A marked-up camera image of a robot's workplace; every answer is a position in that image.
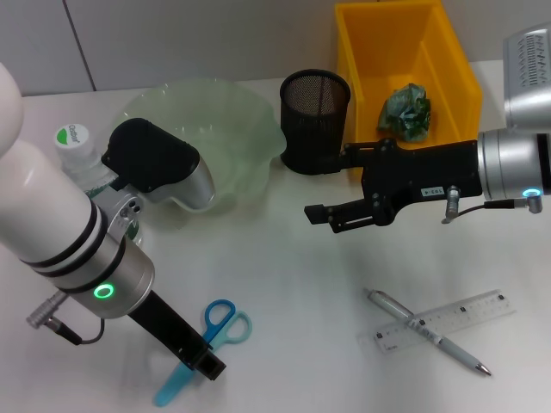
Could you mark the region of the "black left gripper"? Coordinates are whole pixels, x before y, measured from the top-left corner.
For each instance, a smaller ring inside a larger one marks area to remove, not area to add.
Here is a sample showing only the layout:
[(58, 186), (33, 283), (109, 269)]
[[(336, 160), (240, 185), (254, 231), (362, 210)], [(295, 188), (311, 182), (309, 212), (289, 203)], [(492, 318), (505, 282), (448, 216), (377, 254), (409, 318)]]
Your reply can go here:
[(196, 370), (209, 380), (216, 380), (226, 364), (212, 348), (176, 311), (155, 292), (147, 297), (128, 316), (160, 341), (190, 370)]

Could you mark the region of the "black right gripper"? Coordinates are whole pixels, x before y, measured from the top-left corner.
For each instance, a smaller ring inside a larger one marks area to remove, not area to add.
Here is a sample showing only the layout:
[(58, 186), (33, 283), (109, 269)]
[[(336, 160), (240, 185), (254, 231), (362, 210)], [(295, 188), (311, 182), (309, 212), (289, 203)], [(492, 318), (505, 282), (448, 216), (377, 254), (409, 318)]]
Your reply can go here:
[(445, 200), (452, 187), (462, 198), (482, 194), (474, 140), (417, 150), (399, 147), (396, 139), (345, 144), (338, 168), (363, 168), (364, 199), (304, 208), (312, 225), (328, 224), (334, 233), (390, 225), (403, 208)]

